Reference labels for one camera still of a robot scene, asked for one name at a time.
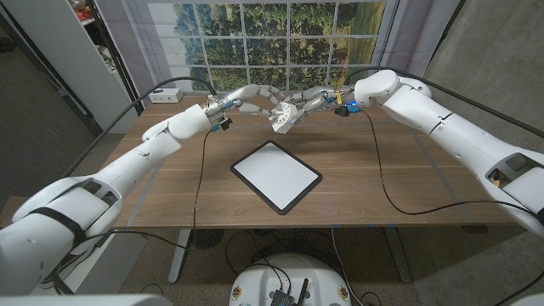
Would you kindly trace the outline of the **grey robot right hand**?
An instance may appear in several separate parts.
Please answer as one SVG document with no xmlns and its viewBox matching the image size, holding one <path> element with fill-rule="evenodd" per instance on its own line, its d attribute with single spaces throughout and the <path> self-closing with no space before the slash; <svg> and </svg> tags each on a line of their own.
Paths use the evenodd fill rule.
<svg viewBox="0 0 544 306">
<path fill-rule="evenodd" d="M 326 109 L 333 111 L 352 100 L 354 100 L 354 86 L 349 85 L 340 88 L 316 86 L 283 99 L 284 102 L 295 105 L 297 108 L 294 117 L 289 120 L 292 125 L 316 111 Z"/>
</svg>

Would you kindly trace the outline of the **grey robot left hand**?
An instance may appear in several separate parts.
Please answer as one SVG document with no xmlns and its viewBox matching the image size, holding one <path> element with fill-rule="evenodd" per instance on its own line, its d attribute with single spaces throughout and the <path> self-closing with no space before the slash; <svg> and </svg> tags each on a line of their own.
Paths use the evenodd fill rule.
<svg viewBox="0 0 544 306">
<path fill-rule="evenodd" d="M 249 100 L 262 96 L 277 106 L 286 95 L 271 85 L 249 84 L 225 94 L 223 97 L 209 95 L 207 102 L 201 105 L 210 122 L 218 122 L 226 113 L 238 110 L 243 115 L 271 117 L 273 110 L 249 103 Z"/>
</svg>

